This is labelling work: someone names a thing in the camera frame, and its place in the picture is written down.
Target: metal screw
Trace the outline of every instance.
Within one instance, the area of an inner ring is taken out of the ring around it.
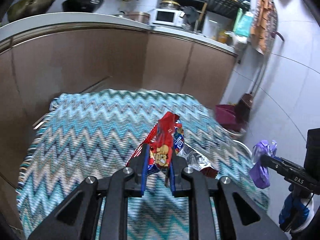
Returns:
[[[192,168],[192,167],[185,167],[185,168],[183,169],[183,171],[184,171],[185,173],[190,174],[190,173],[193,173],[193,168]]]
[[[122,171],[123,171],[125,174],[130,174],[131,172],[133,172],[133,169],[130,168],[130,167],[125,167]]]
[[[221,177],[221,182],[223,183],[223,184],[229,184],[230,183],[230,178],[229,177],[226,177],[226,176],[223,176],[223,177]]]
[[[89,176],[89,177],[86,177],[85,178],[85,182],[88,183],[88,184],[92,184],[95,182],[95,177],[92,177],[92,176]]]

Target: white countertop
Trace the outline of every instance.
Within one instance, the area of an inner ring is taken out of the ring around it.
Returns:
[[[203,43],[207,43],[209,45],[213,45],[236,54],[234,48],[194,33],[189,33],[185,31],[180,31],[180,30],[175,30],[175,29],[165,28],[165,27],[150,26],[147,24],[143,24],[140,22],[136,22],[133,20],[116,17],[112,15],[104,15],[104,14],[97,14],[97,13],[83,13],[83,12],[46,13],[46,14],[36,15],[36,16],[28,17],[25,19],[21,19],[21,20],[9,23],[0,28],[0,42],[5,41],[8,38],[15,36],[19,33],[23,33],[32,29],[37,29],[37,28],[41,28],[49,25],[63,24],[63,23],[83,23],[83,22],[111,23],[111,24],[117,24],[117,25],[132,26],[132,27],[145,29],[145,30],[153,30],[155,32],[174,34],[174,35],[198,40]]]

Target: orange cloth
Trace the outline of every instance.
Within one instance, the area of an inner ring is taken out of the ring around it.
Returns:
[[[258,0],[251,27],[251,41],[263,53],[270,49],[271,33],[276,31],[278,15],[273,0]]]

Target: cabinet door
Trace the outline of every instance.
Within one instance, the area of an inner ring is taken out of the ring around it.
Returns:
[[[13,47],[17,85],[35,122],[62,93],[80,93],[113,76],[141,87],[147,34],[124,30],[79,30],[31,39]]]
[[[9,225],[22,229],[16,198],[15,189],[0,177],[0,212]]]
[[[181,93],[213,109],[219,104],[235,63],[222,51],[195,44]]]
[[[10,50],[0,54],[0,104],[0,172],[17,186],[19,166],[29,146],[28,120],[14,80]]]
[[[150,34],[142,87],[179,93],[192,43]]]

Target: chevron patterned blanket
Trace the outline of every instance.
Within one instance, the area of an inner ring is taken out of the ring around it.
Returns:
[[[268,208],[267,191],[249,177],[250,159],[192,96],[111,89],[62,94],[52,101],[20,167],[17,206],[26,237],[85,177],[103,178],[124,167],[167,111],[180,116],[185,142],[209,159],[218,178],[232,177]],[[164,174],[149,176],[143,198],[128,200],[127,232],[128,239],[188,239],[188,199],[172,196]]]

